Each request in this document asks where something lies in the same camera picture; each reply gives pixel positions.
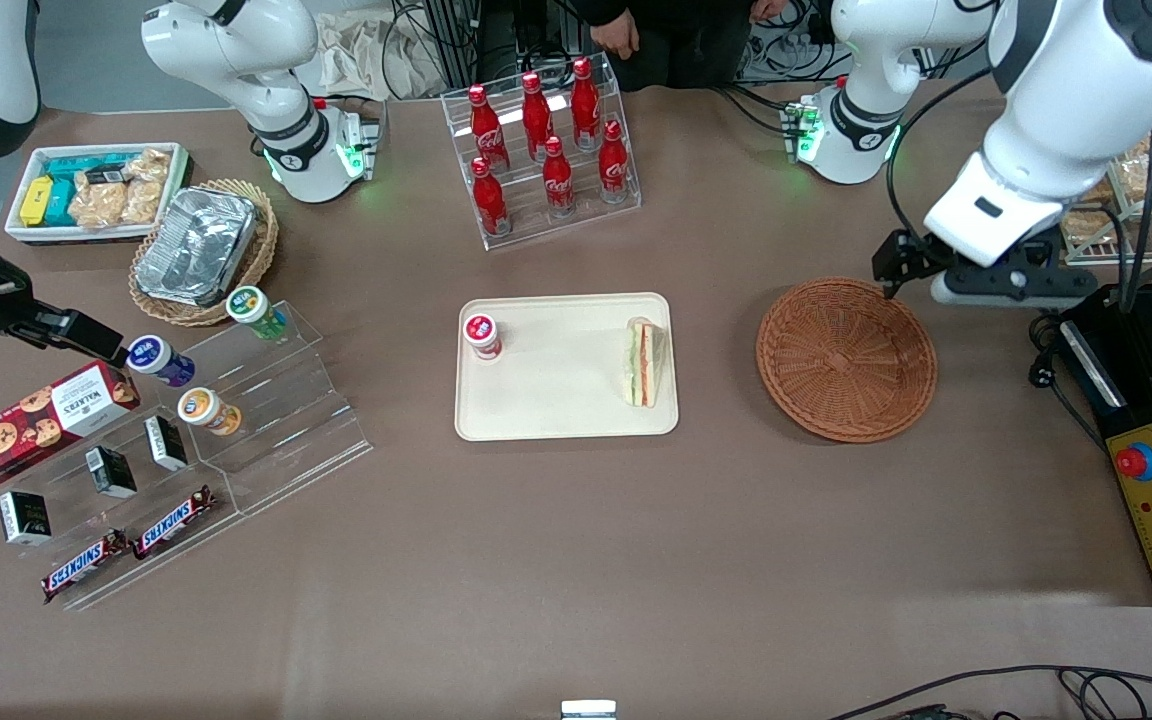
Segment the person's right hand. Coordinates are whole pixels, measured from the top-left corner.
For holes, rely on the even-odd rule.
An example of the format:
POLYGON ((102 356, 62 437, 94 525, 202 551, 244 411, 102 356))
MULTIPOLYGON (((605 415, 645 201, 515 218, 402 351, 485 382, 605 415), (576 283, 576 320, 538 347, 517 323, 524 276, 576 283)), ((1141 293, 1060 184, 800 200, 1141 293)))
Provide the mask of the person's right hand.
POLYGON ((600 26, 591 26, 590 36, 596 46, 621 60, 630 59, 641 45, 641 36, 630 10, 622 12, 600 26))

